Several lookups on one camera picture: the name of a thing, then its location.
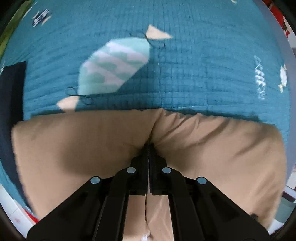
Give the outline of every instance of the navy blue fabric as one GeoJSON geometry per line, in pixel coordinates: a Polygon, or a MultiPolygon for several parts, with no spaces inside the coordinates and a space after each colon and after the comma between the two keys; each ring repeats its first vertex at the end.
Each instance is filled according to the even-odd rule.
{"type": "Polygon", "coordinates": [[[9,179],[25,199],[11,143],[11,129],[23,120],[22,96],[26,62],[4,68],[0,76],[0,160],[9,179]]]}

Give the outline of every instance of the pillowcase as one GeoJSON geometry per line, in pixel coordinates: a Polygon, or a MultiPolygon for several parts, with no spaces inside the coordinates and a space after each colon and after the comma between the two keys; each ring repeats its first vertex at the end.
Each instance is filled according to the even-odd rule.
{"type": "MultiPolygon", "coordinates": [[[[25,193],[41,218],[90,177],[128,167],[148,139],[169,167],[206,177],[265,227],[285,185],[281,134],[263,123],[164,109],[86,111],[20,122],[12,138],[25,193]]],[[[145,197],[130,196],[124,240],[149,233],[173,240],[167,196],[147,195],[144,203],[145,197]]]]}
{"type": "Polygon", "coordinates": [[[0,75],[0,160],[4,170],[25,200],[11,143],[11,128],[23,120],[22,96],[26,62],[4,67],[0,75]]]}

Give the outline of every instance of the tan pillow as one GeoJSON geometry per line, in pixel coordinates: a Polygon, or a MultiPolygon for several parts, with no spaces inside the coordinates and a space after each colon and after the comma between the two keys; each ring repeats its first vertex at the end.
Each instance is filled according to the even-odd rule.
{"type": "MultiPolygon", "coordinates": [[[[41,218],[90,177],[113,176],[151,141],[168,166],[205,176],[268,227],[284,188],[286,159],[271,125],[167,112],[87,111],[35,117],[12,133],[24,191],[41,218]]],[[[173,240],[166,196],[131,196],[124,240],[173,240]]]]}

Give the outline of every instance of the teal bedspread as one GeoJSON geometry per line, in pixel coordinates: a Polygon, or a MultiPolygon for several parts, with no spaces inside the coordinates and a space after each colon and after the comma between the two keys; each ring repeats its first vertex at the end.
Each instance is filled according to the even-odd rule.
{"type": "Polygon", "coordinates": [[[13,33],[1,65],[27,61],[24,118],[58,113],[67,87],[78,86],[79,67],[111,39],[146,32],[153,25],[171,36],[151,40],[150,59],[117,92],[79,101],[76,110],[165,108],[183,113],[274,124],[289,134],[288,85],[280,92],[283,57],[252,0],[39,0],[13,33]],[[49,9],[52,18],[32,27],[49,9]],[[266,82],[258,98],[255,59],[266,82]]]}

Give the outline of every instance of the green fabric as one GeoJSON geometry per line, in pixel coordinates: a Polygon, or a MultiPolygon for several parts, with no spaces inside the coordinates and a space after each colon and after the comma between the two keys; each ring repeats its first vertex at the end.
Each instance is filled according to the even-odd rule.
{"type": "Polygon", "coordinates": [[[6,49],[7,43],[13,34],[16,27],[19,25],[20,21],[22,20],[22,17],[26,13],[26,11],[29,9],[29,7],[32,4],[32,0],[24,2],[20,8],[17,10],[17,12],[13,15],[11,20],[9,21],[8,25],[4,29],[3,34],[0,37],[0,60],[4,54],[4,51],[6,49]]]}

